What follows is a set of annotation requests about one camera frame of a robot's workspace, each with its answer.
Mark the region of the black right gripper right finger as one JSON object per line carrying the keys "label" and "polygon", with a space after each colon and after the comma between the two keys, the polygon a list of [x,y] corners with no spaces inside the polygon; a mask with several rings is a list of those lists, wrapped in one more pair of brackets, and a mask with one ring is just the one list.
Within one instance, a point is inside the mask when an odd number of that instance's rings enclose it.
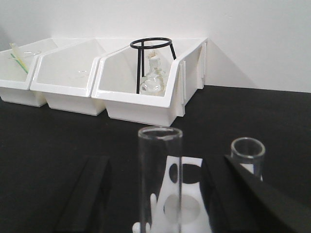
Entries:
{"label": "black right gripper right finger", "polygon": [[309,233],[311,210],[229,156],[202,162],[201,191],[214,233]]}

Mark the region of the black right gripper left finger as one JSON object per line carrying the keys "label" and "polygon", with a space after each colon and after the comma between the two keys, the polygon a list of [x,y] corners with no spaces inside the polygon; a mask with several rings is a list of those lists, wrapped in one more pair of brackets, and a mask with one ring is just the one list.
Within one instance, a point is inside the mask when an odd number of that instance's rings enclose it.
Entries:
{"label": "black right gripper left finger", "polygon": [[55,233],[102,233],[112,186],[106,156],[89,157],[54,228]]}

